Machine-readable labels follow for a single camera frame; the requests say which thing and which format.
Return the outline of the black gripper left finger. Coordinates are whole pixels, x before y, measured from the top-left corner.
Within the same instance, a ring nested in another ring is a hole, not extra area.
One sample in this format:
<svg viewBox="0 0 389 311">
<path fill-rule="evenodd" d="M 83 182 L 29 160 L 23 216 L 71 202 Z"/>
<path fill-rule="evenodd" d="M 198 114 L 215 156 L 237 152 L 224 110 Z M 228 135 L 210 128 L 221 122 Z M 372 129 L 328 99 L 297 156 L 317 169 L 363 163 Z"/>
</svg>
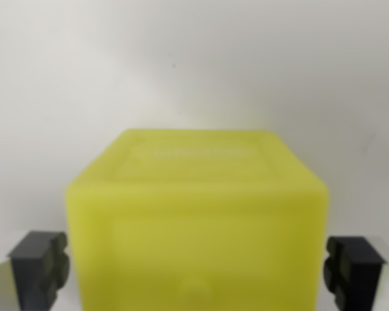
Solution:
<svg viewBox="0 0 389 311">
<path fill-rule="evenodd" d="M 63 231 L 16 231 L 0 240 L 0 310 L 51 310 L 70 272 Z"/>
</svg>

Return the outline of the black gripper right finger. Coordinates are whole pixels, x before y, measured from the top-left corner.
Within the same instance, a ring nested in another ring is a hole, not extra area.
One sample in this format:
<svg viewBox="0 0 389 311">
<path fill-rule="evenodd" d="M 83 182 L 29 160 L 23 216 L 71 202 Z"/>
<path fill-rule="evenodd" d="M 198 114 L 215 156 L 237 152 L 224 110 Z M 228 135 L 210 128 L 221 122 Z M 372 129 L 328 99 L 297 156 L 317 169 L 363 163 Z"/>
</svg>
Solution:
<svg viewBox="0 0 389 311">
<path fill-rule="evenodd" d="M 389 245 L 376 236 L 330 236 L 325 287 L 338 310 L 389 310 Z"/>
</svg>

